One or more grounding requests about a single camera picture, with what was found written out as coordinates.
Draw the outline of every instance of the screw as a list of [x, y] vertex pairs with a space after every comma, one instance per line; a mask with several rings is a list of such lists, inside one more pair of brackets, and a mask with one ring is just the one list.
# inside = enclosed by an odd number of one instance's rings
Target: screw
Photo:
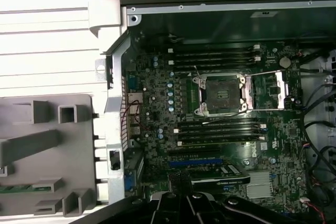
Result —
[[133, 205], [138, 205], [142, 203], [142, 199], [136, 199], [135, 201], [132, 202]]
[[169, 199], [173, 199], [175, 197], [176, 197], [176, 194], [173, 194], [173, 193], [167, 195], [167, 198]]
[[230, 205], [237, 205], [238, 204], [238, 200], [236, 200], [236, 199], [229, 199], [228, 203]]
[[193, 194], [194, 199], [200, 199], [202, 197], [202, 194], [195, 193]]

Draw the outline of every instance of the black cable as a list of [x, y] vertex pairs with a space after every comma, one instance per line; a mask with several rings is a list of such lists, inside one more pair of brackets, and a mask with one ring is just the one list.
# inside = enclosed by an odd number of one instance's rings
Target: black cable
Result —
[[306, 69], [306, 68], [300, 68], [300, 71], [302, 73], [324, 73], [326, 75], [330, 75], [330, 76], [333, 76], [333, 77], [336, 77], [336, 73], [333, 73], [333, 72], [330, 72], [330, 71], [327, 71], [327, 70], [324, 70], [324, 69]]
[[[319, 151], [319, 153], [322, 155], [322, 157], [324, 157], [323, 154], [324, 154], [327, 150], [329, 150], [329, 149], [331, 149], [331, 148], [336, 148], [336, 146], [327, 145], [327, 146], [323, 147], [323, 148]], [[315, 170], [315, 169], [318, 167], [318, 165], [319, 165], [319, 163], [321, 162], [321, 160], [323, 160], [322, 157], [318, 155], [318, 157], [317, 157], [315, 163], [309, 168], [309, 174], [310, 174], [310, 175], [312, 175], [313, 170]]]
[[329, 93], [321, 96], [319, 99], [317, 99], [316, 101], [314, 101], [309, 107], [307, 107], [304, 112], [303, 115], [308, 114], [312, 109], [314, 109], [316, 106], [318, 106], [319, 104], [321, 104], [322, 102], [324, 102], [325, 100], [327, 100], [328, 98], [334, 96], [336, 94], [336, 90], [332, 90]]
[[[323, 154], [315, 147], [315, 145], [313, 144], [313, 142], [311, 141], [307, 131], [306, 131], [306, 128], [304, 127], [305, 123], [304, 123], [304, 117], [302, 117], [300, 119], [300, 123], [299, 123], [299, 126], [303, 132], [303, 135], [304, 137], [306, 138], [306, 141], [310, 144], [310, 148], [312, 148], [312, 150], [317, 154], [318, 158], [317, 160], [321, 159], [325, 164], [326, 166], [328, 167], [328, 169], [330, 170], [330, 172], [336, 176], [336, 169], [329, 163], [329, 161], [323, 156]], [[315, 163], [312, 167], [316, 167], [318, 165], [318, 162]]]
[[240, 111], [238, 113], [235, 113], [233, 115], [228, 115], [228, 116], [225, 116], [221, 119], [218, 119], [218, 120], [213, 120], [213, 121], [208, 121], [208, 122], [203, 122], [202, 124], [210, 124], [210, 123], [217, 123], [217, 122], [220, 122], [220, 121], [223, 121], [223, 120], [227, 120], [229, 118], [233, 118], [234, 116], [238, 116], [238, 115], [241, 115], [241, 114], [245, 114], [247, 113], [247, 110], [244, 110], [244, 111]]
[[325, 84], [322, 84], [320, 86], [318, 86], [316, 89], [314, 89], [313, 92], [311, 92], [311, 95], [310, 97], [308, 98], [307, 102], [306, 102], [306, 107], [309, 105], [311, 99], [314, 97], [314, 95], [323, 87], [331, 87], [331, 86], [334, 86], [333, 83], [325, 83]]
[[310, 122], [310, 123], [307, 123], [305, 125], [305, 129], [314, 125], [314, 124], [323, 124], [324, 126], [327, 126], [327, 127], [330, 127], [330, 128], [335, 128], [336, 126], [328, 121], [313, 121], [313, 122]]

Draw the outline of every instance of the mounting hole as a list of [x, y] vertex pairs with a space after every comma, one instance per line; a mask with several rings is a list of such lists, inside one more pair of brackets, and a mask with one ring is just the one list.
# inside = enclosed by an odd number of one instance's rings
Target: mounting hole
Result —
[[137, 16], [132, 16], [132, 17], [131, 17], [131, 20], [132, 20], [133, 22], [136, 22], [136, 21], [138, 20], [138, 17], [137, 17]]
[[105, 73], [105, 66], [99, 65], [96, 67], [96, 71], [98, 74], [104, 74]]

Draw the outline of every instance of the cable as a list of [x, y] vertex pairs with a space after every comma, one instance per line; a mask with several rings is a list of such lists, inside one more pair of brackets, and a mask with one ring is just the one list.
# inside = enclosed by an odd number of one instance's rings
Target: cable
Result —
[[322, 224], [326, 224], [326, 221], [325, 221], [326, 219], [325, 219], [324, 213], [321, 210], [319, 210], [316, 206], [314, 206], [312, 203], [310, 203], [308, 201], [306, 201], [305, 204], [307, 204], [307, 206], [314, 209], [321, 216]]
[[301, 151], [299, 153], [299, 160], [301, 160], [301, 157], [302, 157], [302, 154], [303, 154], [303, 151], [305, 150], [305, 148], [310, 148], [310, 144], [307, 143], [307, 144], [303, 144], [302, 148], [301, 148]]
[[300, 71], [302, 73], [324, 73], [333, 77], [336, 77], [336, 73], [324, 70], [324, 69], [305, 69], [305, 68], [300, 68]]
[[137, 111], [135, 112], [135, 115], [134, 115], [134, 120], [138, 123], [138, 125], [140, 126], [140, 128], [142, 128], [143, 130], [145, 131], [149, 131], [150, 129], [146, 128], [145, 126], [143, 126], [137, 119], [136, 115], [138, 115], [138, 112], [139, 112], [139, 105], [137, 106]]
[[130, 109], [130, 107], [131, 107], [132, 105], [134, 105], [135, 103], [139, 103], [139, 101], [138, 101], [138, 100], [134, 100], [133, 102], [131, 102], [131, 103], [128, 105], [128, 107], [126, 108], [126, 110], [125, 110], [124, 113], [122, 114], [121, 122], [123, 122], [123, 120], [124, 120], [124, 118], [125, 118], [125, 116], [126, 116], [126, 113], [127, 113], [128, 110]]
[[310, 95], [310, 97], [308, 98], [308, 100], [307, 100], [307, 102], [306, 102], [306, 107], [309, 105], [309, 103], [310, 103], [311, 99], [314, 97], [314, 95], [315, 95], [321, 88], [323, 88], [323, 87], [332, 87], [332, 86], [334, 86], [333, 83], [325, 83], [325, 84], [322, 84], [322, 85], [318, 86], [316, 89], [314, 89], [314, 91], [311, 92], [311, 95]]
[[[319, 151], [319, 153], [323, 156], [323, 154], [324, 154], [327, 150], [329, 150], [329, 149], [331, 149], [331, 148], [336, 148], [336, 146], [327, 145], [327, 146], [323, 147], [323, 148]], [[308, 171], [308, 172], [309, 172], [310, 175], [312, 175], [313, 170], [315, 170], [315, 169], [318, 167], [318, 165], [319, 165], [320, 162], [321, 162], [321, 157], [318, 156], [317, 159], [316, 159], [316, 161], [315, 161], [315, 163], [309, 168], [309, 171]]]
[[227, 120], [228, 118], [233, 118], [234, 116], [238, 116], [238, 115], [245, 114], [245, 113], [247, 113], [247, 110], [240, 111], [240, 112], [235, 113], [233, 115], [225, 116], [224, 118], [221, 118], [221, 119], [218, 119], [218, 120], [203, 122], [202, 124], [204, 125], [204, 124], [210, 124], [210, 123], [217, 123], [217, 122], [220, 122], [220, 121], [223, 121], [223, 120]]
[[309, 138], [309, 135], [308, 135], [308, 133], [306, 131], [306, 128], [304, 127], [305, 126], [304, 122], [305, 122], [304, 118], [302, 117], [301, 120], [300, 120], [299, 125], [300, 125], [300, 128], [301, 128], [301, 130], [302, 130], [305, 138], [306, 138], [306, 141], [310, 144], [310, 147], [317, 154], [318, 158], [320, 158], [326, 164], [326, 166], [329, 168], [330, 172], [333, 175], [336, 176], [336, 169], [328, 162], [328, 160], [324, 157], [324, 155], [321, 152], [319, 152], [319, 150], [315, 147], [315, 145], [312, 143], [311, 139]]
[[324, 102], [325, 100], [327, 100], [328, 98], [332, 97], [333, 95], [336, 94], [336, 90], [332, 90], [329, 93], [321, 96], [319, 99], [317, 99], [316, 101], [314, 101], [309, 107], [307, 107], [304, 112], [303, 115], [308, 114], [312, 109], [314, 109], [316, 106], [318, 106], [320, 103]]
[[306, 129], [306, 128], [314, 125], [314, 124], [323, 124], [324, 126], [330, 127], [330, 128], [335, 128], [336, 127], [334, 124], [332, 124], [328, 121], [313, 121], [313, 122], [307, 123], [304, 128]]

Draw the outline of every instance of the cpu socket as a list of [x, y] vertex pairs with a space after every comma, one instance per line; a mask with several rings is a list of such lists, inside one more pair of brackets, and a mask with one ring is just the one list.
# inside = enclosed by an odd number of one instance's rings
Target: cpu socket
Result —
[[222, 116], [253, 108], [251, 78], [240, 73], [203, 74], [193, 78], [199, 86], [200, 116]]

